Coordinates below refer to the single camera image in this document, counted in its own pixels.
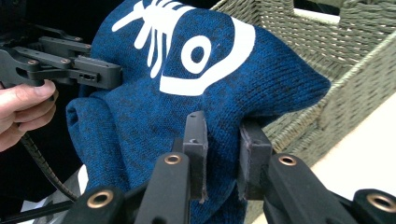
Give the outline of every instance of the gray wicker basket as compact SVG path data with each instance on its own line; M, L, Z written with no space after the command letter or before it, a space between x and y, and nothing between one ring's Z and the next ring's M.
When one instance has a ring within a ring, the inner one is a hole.
M332 82L318 104L263 129L277 152L308 165L396 92L396 0L328 2L342 5L339 17L295 9L291 0L222 0L212 8L267 29Z

